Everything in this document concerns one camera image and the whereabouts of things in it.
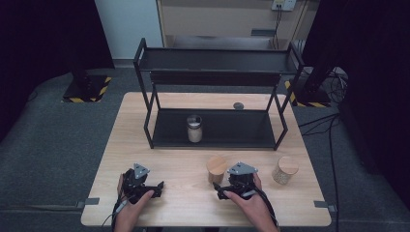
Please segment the shelf top tier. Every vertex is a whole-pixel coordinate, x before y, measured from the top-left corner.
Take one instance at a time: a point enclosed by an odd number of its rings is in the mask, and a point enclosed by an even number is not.
[[[142,72],[296,74],[289,51],[155,48],[144,46]]]

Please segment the wooden lid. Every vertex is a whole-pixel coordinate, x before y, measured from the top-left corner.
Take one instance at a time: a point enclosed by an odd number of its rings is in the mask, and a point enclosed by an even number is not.
[[[227,164],[222,157],[211,157],[206,163],[206,168],[213,175],[220,175],[226,171]]]
[[[293,175],[298,172],[299,170],[299,163],[294,161],[290,157],[282,157],[278,161],[278,166],[282,172]]]

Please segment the hand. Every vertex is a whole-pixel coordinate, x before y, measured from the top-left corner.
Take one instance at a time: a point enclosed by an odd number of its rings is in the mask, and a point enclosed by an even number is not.
[[[262,182],[256,173],[253,173],[255,185],[262,189]],[[241,198],[232,191],[225,191],[224,194],[237,204],[242,212],[247,216],[259,232],[278,232],[274,222],[271,219],[268,207],[258,193],[254,194],[249,200]]]
[[[118,182],[117,192],[118,194],[121,191],[121,186],[123,185],[123,174],[120,176],[120,180]],[[151,199],[151,196],[154,194],[153,190],[147,191],[141,199],[138,200],[134,205],[130,202],[124,206],[124,208],[120,211],[120,213],[116,217],[115,221],[115,232],[131,232],[138,221],[139,215],[144,209],[145,205]]]

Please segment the white wall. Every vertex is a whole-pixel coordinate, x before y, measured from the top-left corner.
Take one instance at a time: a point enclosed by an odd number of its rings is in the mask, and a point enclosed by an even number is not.
[[[132,59],[141,38],[162,46],[155,0],[95,0],[113,59]]]

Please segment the white jar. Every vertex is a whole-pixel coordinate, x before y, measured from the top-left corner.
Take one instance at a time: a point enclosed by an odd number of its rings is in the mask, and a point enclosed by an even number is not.
[[[197,143],[202,139],[202,118],[198,115],[190,115],[187,118],[188,139]]]

